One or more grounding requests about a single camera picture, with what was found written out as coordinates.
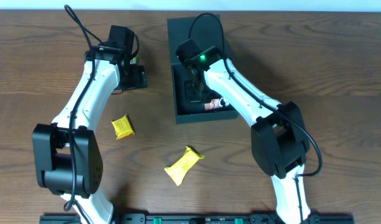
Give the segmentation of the green white snack packet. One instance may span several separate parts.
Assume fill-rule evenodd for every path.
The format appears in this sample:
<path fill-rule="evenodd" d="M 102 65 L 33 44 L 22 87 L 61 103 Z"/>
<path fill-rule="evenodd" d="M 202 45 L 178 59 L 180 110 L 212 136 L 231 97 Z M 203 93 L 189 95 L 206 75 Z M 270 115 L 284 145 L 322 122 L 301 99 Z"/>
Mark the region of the green white snack packet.
<path fill-rule="evenodd" d="M 136 64 L 137 63 L 137 57 L 134 57 L 131 59 L 130 64 Z"/>

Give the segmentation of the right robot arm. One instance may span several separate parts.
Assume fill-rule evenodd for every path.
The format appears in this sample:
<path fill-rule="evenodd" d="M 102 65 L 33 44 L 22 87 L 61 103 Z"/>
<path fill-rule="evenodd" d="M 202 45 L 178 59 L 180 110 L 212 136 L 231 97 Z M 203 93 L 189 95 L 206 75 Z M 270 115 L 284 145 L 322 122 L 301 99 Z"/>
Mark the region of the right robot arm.
<path fill-rule="evenodd" d="M 261 92 L 216 46 L 200 50 L 179 46 L 176 56 L 200 86 L 221 95 L 251 129 L 252 155 L 272 179 L 276 213 L 284 223 L 303 223 L 310 214 L 303 178 L 312 142 L 299 107 L 285 105 Z"/>

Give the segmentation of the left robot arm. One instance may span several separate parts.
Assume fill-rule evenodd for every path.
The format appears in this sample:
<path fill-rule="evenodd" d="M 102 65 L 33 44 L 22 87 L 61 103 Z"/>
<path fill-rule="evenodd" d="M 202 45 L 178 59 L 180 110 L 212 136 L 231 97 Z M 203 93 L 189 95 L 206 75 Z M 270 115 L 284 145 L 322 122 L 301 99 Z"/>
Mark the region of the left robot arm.
<path fill-rule="evenodd" d="M 114 90 L 147 87 L 144 68 L 131 63 L 135 55 L 126 44 L 93 46 L 69 102 L 50 124 L 38 124 L 32 133 L 38 185 L 73 199 L 81 223 L 113 218 L 114 206 L 100 186 L 103 160 L 95 131 Z"/>

